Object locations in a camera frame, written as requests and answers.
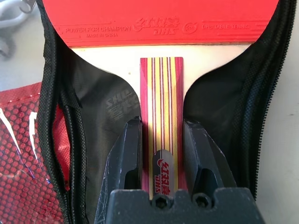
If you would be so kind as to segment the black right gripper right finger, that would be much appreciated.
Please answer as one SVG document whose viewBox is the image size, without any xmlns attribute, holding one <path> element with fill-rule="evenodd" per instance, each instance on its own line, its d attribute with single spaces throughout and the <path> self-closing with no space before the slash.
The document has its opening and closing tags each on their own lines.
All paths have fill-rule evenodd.
<svg viewBox="0 0 299 224">
<path fill-rule="evenodd" d="M 237 186 L 224 153 L 199 122 L 184 120 L 183 161 L 188 190 Z"/>
</svg>

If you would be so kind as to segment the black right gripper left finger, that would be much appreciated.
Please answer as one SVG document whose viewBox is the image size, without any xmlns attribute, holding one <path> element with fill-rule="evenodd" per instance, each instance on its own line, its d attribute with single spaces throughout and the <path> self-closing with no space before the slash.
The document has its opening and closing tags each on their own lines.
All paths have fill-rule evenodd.
<svg viewBox="0 0 299 224">
<path fill-rule="evenodd" d="M 136 224 L 142 209 L 142 122 L 128 121 L 108 154 L 94 222 Z"/>
</svg>

